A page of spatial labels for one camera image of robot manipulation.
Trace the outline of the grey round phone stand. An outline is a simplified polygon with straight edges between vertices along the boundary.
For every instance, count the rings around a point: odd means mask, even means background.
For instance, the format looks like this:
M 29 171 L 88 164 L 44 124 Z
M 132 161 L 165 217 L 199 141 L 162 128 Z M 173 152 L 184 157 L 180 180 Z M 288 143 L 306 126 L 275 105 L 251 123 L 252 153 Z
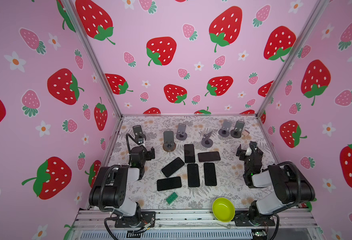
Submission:
M 219 135 L 223 138 L 227 138 L 230 135 L 232 124 L 232 121 L 224 120 L 222 123 L 222 127 L 218 131 Z

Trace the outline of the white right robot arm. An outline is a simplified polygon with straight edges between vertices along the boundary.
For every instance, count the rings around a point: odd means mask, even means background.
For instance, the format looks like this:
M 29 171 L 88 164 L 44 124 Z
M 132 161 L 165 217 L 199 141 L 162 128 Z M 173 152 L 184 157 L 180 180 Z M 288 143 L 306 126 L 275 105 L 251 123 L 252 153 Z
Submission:
M 260 225 L 278 213 L 315 199 L 315 190 L 297 166 L 292 162 L 269 165 L 262 169 L 264 152 L 256 142 L 246 150 L 238 147 L 236 156 L 244 162 L 243 178 L 250 189 L 273 187 L 266 197 L 253 201 L 247 212 L 238 213 L 234 221 Z

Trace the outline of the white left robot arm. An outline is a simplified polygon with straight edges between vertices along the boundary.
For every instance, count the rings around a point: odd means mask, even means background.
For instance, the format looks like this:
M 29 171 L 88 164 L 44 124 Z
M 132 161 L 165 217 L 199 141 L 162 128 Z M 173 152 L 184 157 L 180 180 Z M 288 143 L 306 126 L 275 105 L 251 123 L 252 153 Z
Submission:
M 145 222 L 140 204 L 126 196 L 127 183 L 139 181 L 145 174 L 145 164 L 155 158 L 155 149 L 134 147 L 128 165 L 101 167 L 89 195 L 89 204 L 102 212 L 112 212 L 116 224 L 136 227 Z

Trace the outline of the black phone wooden stand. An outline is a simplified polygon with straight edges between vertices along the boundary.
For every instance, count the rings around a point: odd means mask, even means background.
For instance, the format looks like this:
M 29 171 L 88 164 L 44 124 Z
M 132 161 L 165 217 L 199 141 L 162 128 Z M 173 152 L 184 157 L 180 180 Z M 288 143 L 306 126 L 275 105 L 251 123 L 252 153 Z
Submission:
M 165 167 L 163 167 L 161 171 L 166 178 L 169 178 L 172 174 L 174 174 L 184 165 L 185 165 L 185 162 L 180 157 L 177 157 L 169 164 L 167 164 Z

